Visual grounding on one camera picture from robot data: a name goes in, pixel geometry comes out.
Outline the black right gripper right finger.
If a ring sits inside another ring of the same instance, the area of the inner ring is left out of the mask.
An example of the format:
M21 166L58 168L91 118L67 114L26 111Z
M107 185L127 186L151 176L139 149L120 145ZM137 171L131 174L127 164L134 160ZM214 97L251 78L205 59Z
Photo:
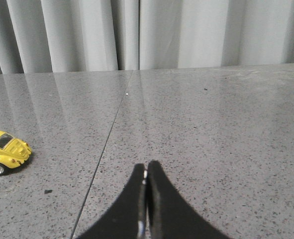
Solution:
M227 239L179 194L158 161L148 164L147 192L151 238Z

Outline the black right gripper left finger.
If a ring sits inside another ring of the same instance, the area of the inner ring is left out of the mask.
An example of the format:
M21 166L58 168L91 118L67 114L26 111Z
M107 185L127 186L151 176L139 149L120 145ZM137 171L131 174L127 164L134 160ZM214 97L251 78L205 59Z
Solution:
M109 209L80 239L144 239L146 229L146 174L136 164L124 189Z

